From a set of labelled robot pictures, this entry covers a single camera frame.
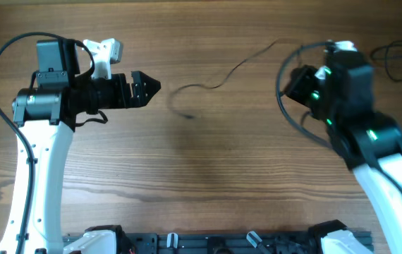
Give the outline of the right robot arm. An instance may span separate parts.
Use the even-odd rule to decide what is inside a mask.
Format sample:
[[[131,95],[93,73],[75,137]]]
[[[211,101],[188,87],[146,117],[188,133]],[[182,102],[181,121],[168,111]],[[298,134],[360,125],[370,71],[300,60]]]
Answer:
[[[373,67],[352,42],[317,42],[284,60],[276,100],[292,127],[344,160],[371,202],[390,251],[402,253],[402,130],[374,109],[373,79]],[[296,123],[283,96],[323,122],[328,140]]]

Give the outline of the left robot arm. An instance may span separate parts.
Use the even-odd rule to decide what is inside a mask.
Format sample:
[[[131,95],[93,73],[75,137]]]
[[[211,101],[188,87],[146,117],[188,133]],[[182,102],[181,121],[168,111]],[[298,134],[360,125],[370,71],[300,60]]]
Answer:
[[[18,139],[18,162],[0,253],[62,253],[63,173],[80,113],[106,123],[107,109],[146,106],[161,83],[141,71],[114,74],[122,44],[41,34],[38,69],[13,101],[8,124]]]

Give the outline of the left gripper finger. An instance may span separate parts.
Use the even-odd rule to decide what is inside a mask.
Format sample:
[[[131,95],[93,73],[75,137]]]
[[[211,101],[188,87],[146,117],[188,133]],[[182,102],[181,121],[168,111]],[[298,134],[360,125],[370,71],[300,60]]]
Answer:
[[[131,107],[145,107],[150,102],[152,96],[151,94],[136,94],[133,95],[130,99]]]
[[[132,71],[133,94],[135,97],[153,97],[161,89],[161,83],[142,71]]]

